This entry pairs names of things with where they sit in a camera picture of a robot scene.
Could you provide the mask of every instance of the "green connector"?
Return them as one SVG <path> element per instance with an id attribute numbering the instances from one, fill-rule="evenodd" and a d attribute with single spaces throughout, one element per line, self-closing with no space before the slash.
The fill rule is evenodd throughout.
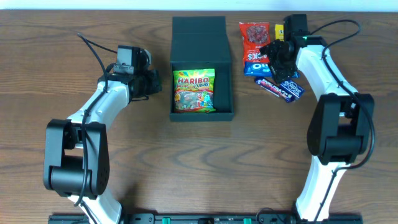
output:
<path id="1" fill-rule="evenodd" d="M 162 218 L 162 224 L 170 224 L 171 219 L 170 218 Z"/>
<path id="2" fill-rule="evenodd" d="M 251 218 L 244 218 L 243 224 L 251 224 Z"/>

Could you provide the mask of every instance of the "candy bar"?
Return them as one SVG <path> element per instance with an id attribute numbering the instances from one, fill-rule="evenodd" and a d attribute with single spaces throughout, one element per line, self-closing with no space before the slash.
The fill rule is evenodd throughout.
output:
<path id="1" fill-rule="evenodd" d="M 265 88 L 267 91 L 273 93 L 278 97 L 282 97 L 287 103 L 294 101 L 294 96 L 286 91 L 282 90 L 281 88 L 275 86 L 270 81 L 266 80 L 265 78 L 256 78 L 254 80 L 258 85 Z"/>
<path id="2" fill-rule="evenodd" d="M 297 99 L 299 99 L 304 93 L 304 89 L 292 80 L 283 81 L 280 84 L 280 88 L 285 90 L 287 93 L 294 95 Z"/>

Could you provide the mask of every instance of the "chocolate bar wrapper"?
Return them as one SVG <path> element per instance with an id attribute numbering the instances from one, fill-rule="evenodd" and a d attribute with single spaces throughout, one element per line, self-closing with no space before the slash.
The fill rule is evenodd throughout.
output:
<path id="1" fill-rule="evenodd" d="M 271 70 L 266 63 L 245 62 L 243 75 L 255 77 L 272 77 Z"/>
<path id="2" fill-rule="evenodd" d="M 304 89 L 292 80 L 283 81 L 279 87 L 287 93 L 294 95 L 297 99 L 299 99 L 304 93 Z"/>
<path id="3" fill-rule="evenodd" d="M 287 103 L 294 101 L 294 96 L 292 94 L 287 93 L 286 91 L 277 87 L 276 85 L 274 85 L 265 78 L 256 78 L 254 82 L 256 82 L 261 87 L 265 88 L 267 91 L 273 93 L 274 95 L 282 97 Z"/>

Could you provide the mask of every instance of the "candy bag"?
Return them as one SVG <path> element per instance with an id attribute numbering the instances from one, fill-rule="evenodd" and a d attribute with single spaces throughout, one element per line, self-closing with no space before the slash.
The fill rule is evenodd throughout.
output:
<path id="1" fill-rule="evenodd" d="M 261 55 L 259 48 L 271 42 L 268 22 L 240 22 L 243 36 L 243 65 L 245 62 L 269 63 L 267 55 Z"/>
<path id="2" fill-rule="evenodd" d="M 174 71 L 174 111 L 176 113 L 209 113 L 213 108 L 215 70 Z"/>

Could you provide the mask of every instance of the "yellow package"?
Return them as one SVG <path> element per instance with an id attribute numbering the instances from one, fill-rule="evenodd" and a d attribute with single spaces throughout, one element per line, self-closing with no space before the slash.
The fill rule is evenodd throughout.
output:
<path id="1" fill-rule="evenodd" d="M 280 24 L 275 24 L 275 40 L 284 39 L 284 26 Z"/>

